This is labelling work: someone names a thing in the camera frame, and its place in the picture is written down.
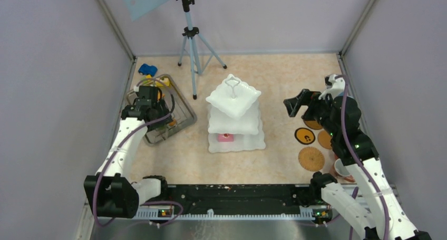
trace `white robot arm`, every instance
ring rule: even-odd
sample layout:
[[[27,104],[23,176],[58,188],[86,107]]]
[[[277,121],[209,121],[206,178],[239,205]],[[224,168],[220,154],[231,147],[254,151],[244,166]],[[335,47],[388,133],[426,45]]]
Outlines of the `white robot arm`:
[[[116,174],[121,175],[121,177],[126,178],[129,181],[129,173],[132,167],[132,162],[137,154],[137,147],[140,141],[143,139],[148,128],[144,127],[133,134],[121,148],[118,148],[118,144],[137,127],[144,125],[144,120],[138,120],[137,118],[126,118],[120,121],[120,127],[118,134],[113,142],[112,148],[109,151],[107,158],[101,167],[97,170],[96,174],[103,171],[105,164],[116,151],[116,156],[113,158],[108,169],[105,170],[105,177],[113,177]],[[157,197],[161,192],[161,180],[156,178],[145,178],[141,179],[136,183],[132,183],[132,187],[137,191],[139,197],[139,204],[142,205],[148,199]]]
[[[345,104],[345,130],[353,150],[363,167],[371,175],[380,192],[377,192],[366,173],[355,162],[343,138],[341,109],[345,80],[341,75],[325,78],[327,89],[324,92],[302,92],[291,99],[284,100],[290,117],[294,117],[302,105],[308,109],[302,116],[304,120],[316,120],[332,136],[331,145],[335,154],[354,177],[370,211],[364,209],[350,195],[343,191],[337,180],[330,174],[316,172],[310,181],[315,199],[323,200],[337,210],[352,225],[361,239],[383,239],[385,233],[385,211],[381,197],[388,210],[388,239],[384,240],[426,240],[428,233],[418,231],[405,215],[394,196],[382,170],[377,150],[370,138],[359,129],[360,109],[354,99],[347,97]]]
[[[159,196],[167,186],[161,176],[144,177],[133,184],[129,182],[132,162],[144,135],[173,121],[173,96],[169,110],[161,95],[157,87],[139,87],[133,104],[122,110],[118,134],[104,163],[94,176],[85,178],[87,199],[92,211],[95,204],[98,216],[132,218],[139,205]]]

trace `wire basket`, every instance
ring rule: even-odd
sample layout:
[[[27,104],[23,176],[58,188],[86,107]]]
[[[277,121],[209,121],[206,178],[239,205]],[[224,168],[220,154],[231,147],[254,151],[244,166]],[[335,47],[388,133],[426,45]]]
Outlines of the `wire basket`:
[[[183,94],[180,92],[180,89],[177,87],[172,77],[170,75],[163,74],[155,78],[160,80],[168,78],[170,81],[168,88],[169,91],[173,93],[174,100],[176,102],[174,112],[172,113],[172,117],[175,119],[175,122],[146,133],[145,141],[149,146],[154,146],[157,143],[168,139],[169,137],[189,127],[197,121],[196,113],[189,105]],[[164,97],[164,100],[168,105],[168,108],[171,109],[172,101],[171,97],[168,97],[168,89],[166,87],[160,87],[160,89],[163,94],[166,95],[166,97]],[[127,93],[126,100],[128,104],[132,104],[136,98],[137,94],[134,92],[134,90],[131,90]]]

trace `tripod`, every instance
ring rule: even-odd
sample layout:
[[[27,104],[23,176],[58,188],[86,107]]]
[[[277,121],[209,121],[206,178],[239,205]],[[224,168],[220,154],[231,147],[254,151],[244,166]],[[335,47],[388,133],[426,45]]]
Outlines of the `tripod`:
[[[213,56],[216,57],[216,59],[220,62],[220,64],[222,65],[222,67],[224,69],[226,69],[227,66],[222,61],[222,59],[217,55],[217,53],[214,51],[214,49],[212,49],[212,47],[210,46],[208,41],[205,39],[205,37],[203,37],[203,35],[201,35],[199,33],[199,28],[192,26],[191,14],[189,14],[189,5],[194,5],[194,4],[195,4],[195,0],[182,0],[183,11],[186,16],[186,23],[188,26],[184,28],[184,33],[182,33],[183,44],[182,44],[182,49],[180,52],[180,60],[178,62],[178,65],[181,66],[181,60],[183,58],[183,53],[185,52],[184,48],[186,46],[186,40],[188,40],[188,42],[189,42],[189,58],[191,60],[192,98],[197,99],[195,74],[197,73],[199,75],[202,75],[203,71],[205,70],[205,68],[207,67],[208,63],[211,61],[211,58]],[[211,55],[210,55],[207,63],[202,68],[200,67],[199,54],[197,53],[196,40],[194,39],[195,35],[199,36],[199,38],[202,40],[202,42],[205,44],[205,46],[207,46],[207,48],[211,52]]]

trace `white cup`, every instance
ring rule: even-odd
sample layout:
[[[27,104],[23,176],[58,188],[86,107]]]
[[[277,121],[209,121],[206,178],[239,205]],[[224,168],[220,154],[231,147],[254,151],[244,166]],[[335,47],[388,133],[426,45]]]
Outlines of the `white cup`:
[[[349,174],[349,171],[346,169],[346,167],[343,165],[342,160],[339,158],[335,160],[334,168],[337,174],[342,177],[349,177],[351,175]]]

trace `gray wall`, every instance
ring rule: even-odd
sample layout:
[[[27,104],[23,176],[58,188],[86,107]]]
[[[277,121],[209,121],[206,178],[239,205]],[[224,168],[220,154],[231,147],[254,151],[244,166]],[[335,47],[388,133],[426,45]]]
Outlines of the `gray wall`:
[[[94,0],[0,0],[0,239],[72,239],[130,61]]]
[[[446,11],[446,0],[379,0],[347,56],[384,170],[432,239],[447,214]]]
[[[367,1],[196,0],[191,16],[219,53],[335,52]],[[122,0],[106,2],[134,54],[179,53],[186,26],[181,1],[170,0],[134,22]]]

